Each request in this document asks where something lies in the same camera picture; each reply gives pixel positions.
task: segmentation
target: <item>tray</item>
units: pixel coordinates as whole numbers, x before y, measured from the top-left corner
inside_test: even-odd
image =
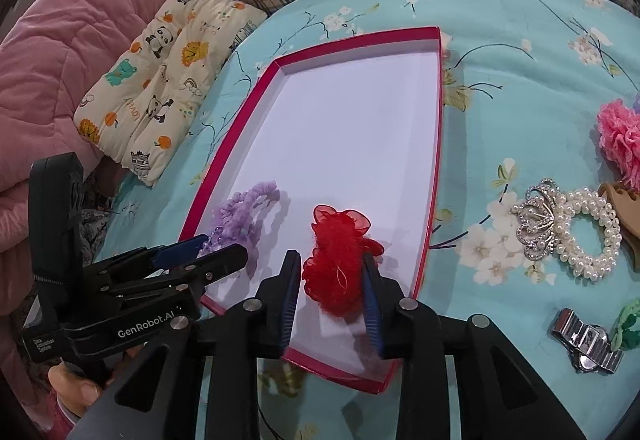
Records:
[[[408,28],[326,42],[276,58],[244,101],[194,198],[180,239],[210,232],[212,209],[275,180],[262,211],[258,258],[207,287],[215,312],[255,294],[288,249],[310,256],[316,205],[355,209],[385,246],[383,275],[417,295],[428,251],[442,129],[440,31]],[[321,312],[301,285],[285,358],[339,384],[380,393],[394,363],[380,360],[362,317]]]

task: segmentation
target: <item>pearl bracelet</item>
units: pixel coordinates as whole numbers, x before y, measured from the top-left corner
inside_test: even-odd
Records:
[[[524,203],[514,205],[511,212],[518,216],[516,236],[527,259],[539,261],[555,251],[561,261],[569,263],[574,276],[592,281],[602,279],[616,266],[622,241],[620,221],[611,204],[588,187],[563,193],[556,182],[543,179],[527,189]],[[604,227],[605,246],[596,257],[585,253],[570,233],[571,220],[580,213],[590,214]]]

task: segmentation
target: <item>blue bed sheet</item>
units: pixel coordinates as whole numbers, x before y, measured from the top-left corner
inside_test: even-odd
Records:
[[[555,256],[526,261],[513,252],[508,208],[543,177],[563,190],[596,189],[614,177],[596,148],[594,118],[602,103],[622,97],[630,105],[638,92],[640,20],[606,0],[295,1],[232,54],[156,187],[125,181],[100,257],[178,238],[207,165],[272,58],[364,32],[430,25],[443,31],[446,106],[420,299],[453,317],[489,315],[587,437],[603,439],[640,388],[640,351],[625,354],[615,375],[579,375],[547,329],[563,307],[609,328],[622,305],[640,296],[640,275],[626,250],[596,284],[574,279]],[[600,249],[591,222],[576,221],[574,229],[587,251]],[[493,260],[489,268],[484,257]],[[372,396],[279,362],[259,371],[262,409],[284,439],[395,437],[398,377]],[[455,414],[452,423],[455,438]]]

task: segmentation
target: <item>pink quilt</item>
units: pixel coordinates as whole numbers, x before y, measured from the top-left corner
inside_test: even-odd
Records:
[[[79,136],[74,111],[164,1],[37,0],[0,45],[0,368],[24,404],[38,399],[20,383],[26,373],[2,315],[31,289],[31,165],[75,151],[85,174],[95,169],[101,154]]]

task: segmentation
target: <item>red fluffy hair tie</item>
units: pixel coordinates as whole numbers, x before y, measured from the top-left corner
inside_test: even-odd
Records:
[[[322,310],[343,317],[361,305],[362,254],[377,257],[385,248],[364,237],[371,223],[358,211],[318,205],[314,219],[316,247],[303,266],[305,292]]]

